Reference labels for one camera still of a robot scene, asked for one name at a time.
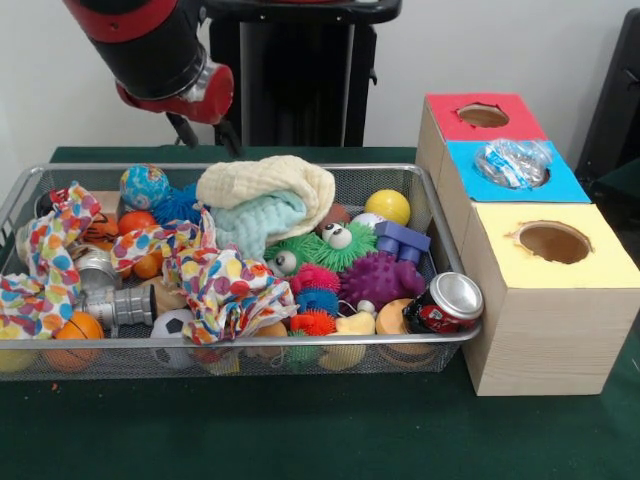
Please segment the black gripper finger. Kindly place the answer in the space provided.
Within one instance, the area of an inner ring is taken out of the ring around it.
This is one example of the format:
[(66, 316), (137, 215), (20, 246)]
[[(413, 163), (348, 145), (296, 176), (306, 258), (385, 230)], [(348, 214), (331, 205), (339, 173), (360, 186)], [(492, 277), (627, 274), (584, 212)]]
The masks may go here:
[(216, 144), (224, 146), (231, 158), (241, 157), (241, 141), (229, 120), (221, 119), (214, 126), (214, 135)]
[(198, 137), (187, 119), (171, 112), (166, 113), (166, 118), (176, 132), (177, 138), (174, 142), (175, 145), (183, 144), (190, 149), (198, 146)]

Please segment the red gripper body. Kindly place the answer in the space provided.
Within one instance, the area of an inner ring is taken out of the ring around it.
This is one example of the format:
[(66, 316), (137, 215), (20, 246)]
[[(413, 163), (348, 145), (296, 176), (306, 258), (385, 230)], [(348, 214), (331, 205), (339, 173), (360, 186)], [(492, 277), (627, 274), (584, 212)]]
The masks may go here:
[(116, 83), (116, 91), (131, 107), (153, 113), (172, 113), (196, 123), (217, 125), (232, 105), (234, 77), (228, 66), (207, 63), (193, 85), (164, 99), (137, 98), (119, 82)]

